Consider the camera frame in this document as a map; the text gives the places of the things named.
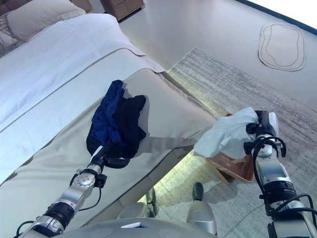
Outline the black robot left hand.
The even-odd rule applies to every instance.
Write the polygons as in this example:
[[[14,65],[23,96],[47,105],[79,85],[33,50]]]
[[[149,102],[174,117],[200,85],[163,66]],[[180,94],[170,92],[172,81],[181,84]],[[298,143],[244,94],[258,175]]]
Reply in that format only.
[[[123,147],[120,144],[113,143],[109,146],[100,146],[92,155],[89,165],[122,169],[130,162],[130,159],[124,159],[122,155]]]

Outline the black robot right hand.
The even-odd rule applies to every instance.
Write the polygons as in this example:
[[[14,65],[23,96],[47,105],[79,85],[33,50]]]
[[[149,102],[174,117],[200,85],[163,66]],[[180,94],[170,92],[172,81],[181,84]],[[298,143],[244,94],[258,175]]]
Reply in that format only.
[[[278,136],[279,127],[278,119],[274,112],[258,111],[255,113],[258,116],[258,122],[249,123],[246,126],[246,133],[249,135],[255,135],[255,138],[260,136]]]

